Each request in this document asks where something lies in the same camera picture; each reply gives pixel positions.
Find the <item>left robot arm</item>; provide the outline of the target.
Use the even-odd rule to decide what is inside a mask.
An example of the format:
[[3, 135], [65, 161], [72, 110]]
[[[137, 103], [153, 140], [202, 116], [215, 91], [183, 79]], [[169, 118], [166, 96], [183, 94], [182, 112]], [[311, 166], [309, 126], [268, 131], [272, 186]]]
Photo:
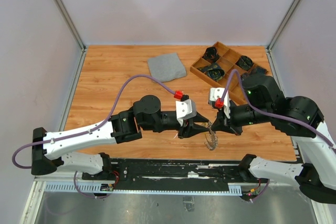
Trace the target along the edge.
[[176, 101], [174, 111], [162, 111], [161, 101], [146, 95], [126, 111], [85, 127], [62, 132], [33, 130], [31, 174], [48, 175], [57, 170], [73, 170], [108, 179], [112, 175], [109, 155], [89, 155], [80, 150], [97, 145], [121, 144], [142, 138], [142, 131], [161, 133], [175, 130], [178, 138], [208, 131], [208, 119], [196, 110], [191, 99]]

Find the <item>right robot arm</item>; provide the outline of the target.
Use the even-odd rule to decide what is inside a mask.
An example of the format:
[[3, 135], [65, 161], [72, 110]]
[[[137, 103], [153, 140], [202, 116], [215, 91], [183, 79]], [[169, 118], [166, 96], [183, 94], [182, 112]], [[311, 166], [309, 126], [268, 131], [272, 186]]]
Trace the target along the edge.
[[296, 145], [308, 162], [289, 164], [247, 154], [238, 177], [274, 180], [291, 185], [311, 200], [335, 204], [335, 141], [317, 104], [303, 96], [286, 98], [272, 76], [252, 74], [240, 81], [247, 104], [236, 105], [225, 88], [211, 88], [208, 103], [218, 109], [211, 129], [241, 135], [243, 126], [270, 123]]

